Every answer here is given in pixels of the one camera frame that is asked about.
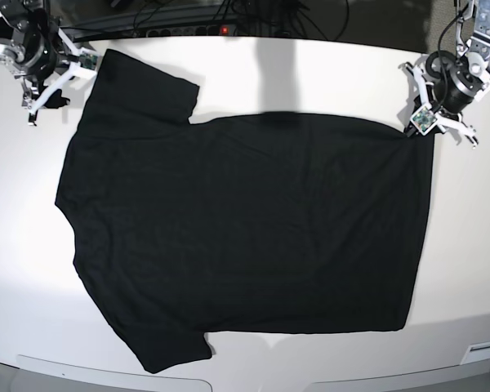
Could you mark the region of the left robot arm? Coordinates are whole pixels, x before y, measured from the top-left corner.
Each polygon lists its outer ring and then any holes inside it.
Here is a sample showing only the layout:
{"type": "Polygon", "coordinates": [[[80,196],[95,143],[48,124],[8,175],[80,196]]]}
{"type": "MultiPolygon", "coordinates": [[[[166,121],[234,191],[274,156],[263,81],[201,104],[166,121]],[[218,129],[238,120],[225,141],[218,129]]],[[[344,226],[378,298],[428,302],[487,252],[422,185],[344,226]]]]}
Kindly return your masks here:
{"type": "Polygon", "coordinates": [[[453,130],[477,146],[476,130],[464,123],[463,110],[490,92],[490,1],[454,5],[456,15],[425,63],[403,64],[418,91],[404,134],[453,130]]]}

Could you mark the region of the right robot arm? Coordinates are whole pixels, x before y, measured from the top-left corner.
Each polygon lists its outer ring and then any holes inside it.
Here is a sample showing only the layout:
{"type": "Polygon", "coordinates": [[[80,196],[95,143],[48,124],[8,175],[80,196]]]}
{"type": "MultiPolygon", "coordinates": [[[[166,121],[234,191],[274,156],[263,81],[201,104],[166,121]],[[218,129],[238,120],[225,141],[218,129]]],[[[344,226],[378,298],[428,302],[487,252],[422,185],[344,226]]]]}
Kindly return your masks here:
{"type": "Polygon", "coordinates": [[[69,104],[62,96],[67,82],[97,75],[100,54],[74,44],[48,1],[0,1],[0,65],[20,82],[21,105],[34,126],[39,110],[69,104]]]}

